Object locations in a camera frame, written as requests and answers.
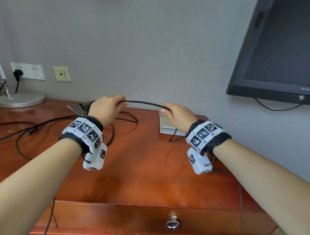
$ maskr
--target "wall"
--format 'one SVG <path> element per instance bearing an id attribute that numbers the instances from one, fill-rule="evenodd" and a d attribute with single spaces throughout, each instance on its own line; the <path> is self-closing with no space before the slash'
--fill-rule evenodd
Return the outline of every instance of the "wall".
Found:
<path id="1" fill-rule="evenodd" d="M 43 65 L 46 81 L 24 79 L 21 89 L 49 98 L 88 101 L 123 93 L 130 100 L 183 103 L 310 181 L 309 106 L 272 112 L 225 94 L 255 4 L 1 0 L 0 59 L 8 73 L 11 61 Z M 53 66 L 68 66 L 72 82 L 57 83 Z"/>

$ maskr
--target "wooden table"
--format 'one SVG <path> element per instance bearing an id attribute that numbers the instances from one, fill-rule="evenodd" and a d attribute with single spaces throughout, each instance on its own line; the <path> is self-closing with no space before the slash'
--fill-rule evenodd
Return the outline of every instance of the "wooden table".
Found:
<path id="1" fill-rule="evenodd" d="M 73 115 L 67 105 L 76 102 L 46 100 L 27 108 L 0 108 L 0 122 L 45 120 Z M 240 201 L 238 181 L 230 174 L 194 173 L 187 157 L 185 139 L 169 143 L 169 135 L 159 134 L 158 111 L 124 108 L 139 120 L 114 120 L 115 138 L 109 146 L 103 169 L 87 171 L 80 158 L 56 195 L 54 218 L 49 233 L 58 234 L 239 234 Z M 34 158 L 57 142 L 72 119 L 49 123 L 25 135 L 21 151 Z M 27 127 L 0 126 L 0 136 Z M 104 128 L 104 142 L 112 128 Z M 17 136 L 0 142 L 0 181 L 18 170 L 27 160 L 20 157 L 14 143 Z M 217 160 L 213 169 L 227 170 Z M 270 234 L 276 223 L 242 189 L 244 234 Z M 33 229 L 44 231 L 50 208 Z M 165 228 L 175 213 L 180 228 Z"/>

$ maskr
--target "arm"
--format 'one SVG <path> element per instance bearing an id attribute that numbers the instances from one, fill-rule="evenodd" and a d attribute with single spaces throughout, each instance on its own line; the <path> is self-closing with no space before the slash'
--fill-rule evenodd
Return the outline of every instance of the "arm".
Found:
<path id="1" fill-rule="evenodd" d="M 129 103 L 123 95 L 95 101 L 89 115 L 108 125 Z M 62 139 L 0 183 L 0 234 L 29 234 L 67 174 L 81 147 Z"/>
<path id="2" fill-rule="evenodd" d="M 196 117 L 183 105 L 166 102 L 161 110 L 179 130 L 188 132 Z M 256 202 L 288 235 L 310 232 L 310 183 L 228 139 L 213 153 L 233 173 Z"/>

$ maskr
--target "hand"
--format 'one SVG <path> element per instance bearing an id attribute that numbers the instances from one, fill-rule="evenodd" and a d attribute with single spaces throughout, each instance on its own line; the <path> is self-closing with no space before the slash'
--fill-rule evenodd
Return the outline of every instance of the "hand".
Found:
<path id="1" fill-rule="evenodd" d="M 160 112 L 165 114 L 178 130 L 188 133 L 191 125 L 197 121 L 194 113 L 182 104 L 173 104 L 167 101 L 164 106 L 172 112 L 167 109 L 161 109 Z"/>
<path id="2" fill-rule="evenodd" d="M 97 118 L 105 127 L 116 118 L 123 107 L 130 104 L 120 102 L 124 100 L 126 100 L 124 95 L 102 97 L 91 104 L 88 115 Z"/>

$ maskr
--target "black television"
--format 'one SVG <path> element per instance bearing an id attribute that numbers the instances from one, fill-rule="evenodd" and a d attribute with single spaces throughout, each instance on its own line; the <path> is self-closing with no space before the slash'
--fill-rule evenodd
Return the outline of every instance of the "black television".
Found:
<path id="1" fill-rule="evenodd" d="M 226 94 L 310 104 L 310 0 L 258 0 Z"/>

